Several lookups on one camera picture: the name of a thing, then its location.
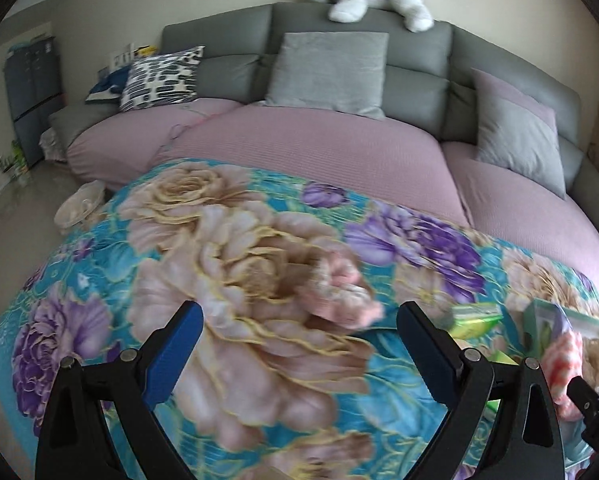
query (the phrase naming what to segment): light gray pillow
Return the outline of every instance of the light gray pillow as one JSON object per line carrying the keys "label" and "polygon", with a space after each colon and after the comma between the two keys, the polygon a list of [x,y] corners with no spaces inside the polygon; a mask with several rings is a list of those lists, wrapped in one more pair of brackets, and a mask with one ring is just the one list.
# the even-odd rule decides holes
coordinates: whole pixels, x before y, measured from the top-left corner
{"label": "light gray pillow", "polygon": [[383,32],[287,32],[263,104],[384,119],[387,49]]}
{"label": "light gray pillow", "polygon": [[525,176],[566,198],[555,111],[514,86],[473,69],[477,88],[477,160]]}

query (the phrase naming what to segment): gray upholstered headboard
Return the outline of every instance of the gray upholstered headboard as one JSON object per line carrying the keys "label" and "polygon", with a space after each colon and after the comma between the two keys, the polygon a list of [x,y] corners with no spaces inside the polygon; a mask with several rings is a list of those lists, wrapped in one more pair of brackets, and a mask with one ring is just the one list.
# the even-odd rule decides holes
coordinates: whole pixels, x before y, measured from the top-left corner
{"label": "gray upholstered headboard", "polygon": [[369,30],[388,32],[383,109],[438,140],[477,142],[477,103],[472,68],[516,86],[557,113],[567,186],[579,171],[580,99],[572,89],[506,50],[450,23],[414,34],[394,12],[370,9],[359,23],[335,23],[326,4],[278,3],[233,10],[169,25],[163,53],[204,44],[198,92],[250,103],[263,99],[275,55],[286,32]]}

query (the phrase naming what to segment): pink cloth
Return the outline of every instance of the pink cloth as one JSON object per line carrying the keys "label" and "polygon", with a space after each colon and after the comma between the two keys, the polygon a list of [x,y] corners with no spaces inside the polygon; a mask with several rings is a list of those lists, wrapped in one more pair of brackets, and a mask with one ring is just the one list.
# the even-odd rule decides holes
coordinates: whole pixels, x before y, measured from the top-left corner
{"label": "pink cloth", "polygon": [[146,173],[148,162],[186,128],[239,108],[226,99],[198,99],[117,114],[82,133],[68,148],[68,163],[84,180],[118,190]]}
{"label": "pink cloth", "polygon": [[582,412],[568,397],[568,384],[582,375],[582,334],[572,330],[562,334],[546,349],[541,358],[541,369],[553,397],[557,416],[567,422],[582,418]]}
{"label": "pink cloth", "polygon": [[391,119],[248,105],[187,130],[152,165],[183,157],[293,174],[468,225],[437,140]]}
{"label": "pink cloth", "polygon": [[585,274],[599,290],[599,233],[570,198],[475,160],[475,146],[442,145],[470,224]]}

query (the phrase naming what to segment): green box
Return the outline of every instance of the green box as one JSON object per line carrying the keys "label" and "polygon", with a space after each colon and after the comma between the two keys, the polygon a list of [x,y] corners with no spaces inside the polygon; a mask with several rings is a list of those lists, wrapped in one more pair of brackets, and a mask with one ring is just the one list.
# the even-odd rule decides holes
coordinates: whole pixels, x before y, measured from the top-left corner
{"label": "green box", "polygon": [[455,339],[474,339],[490,332],[502,319],[502,311],[495,303],[458,304],[438,320],[437,327]]}
{"label": "green box", "polygon": [[[599,319],[581,314],[568,308],[564,309],[573,330],[584,337],[599,339]],[[524,312],[524,346],[526,356],[541,359],[550,344],[553,330],[555,306],[544,300],[533,300]]]}

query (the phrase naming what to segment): tissue box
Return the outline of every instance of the tissue box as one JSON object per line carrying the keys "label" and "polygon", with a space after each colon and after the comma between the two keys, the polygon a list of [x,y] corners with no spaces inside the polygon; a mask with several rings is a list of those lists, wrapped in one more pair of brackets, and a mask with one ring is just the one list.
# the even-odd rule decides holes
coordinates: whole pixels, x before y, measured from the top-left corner
{"label": "tissue box", "polygon": [[[588,339],[599,339],[599,319],[564,309],[573,330]],[[544,300],[533,300],[524,312],[524,346],[526,355],[541,359],[550,344],[555,306]]]}

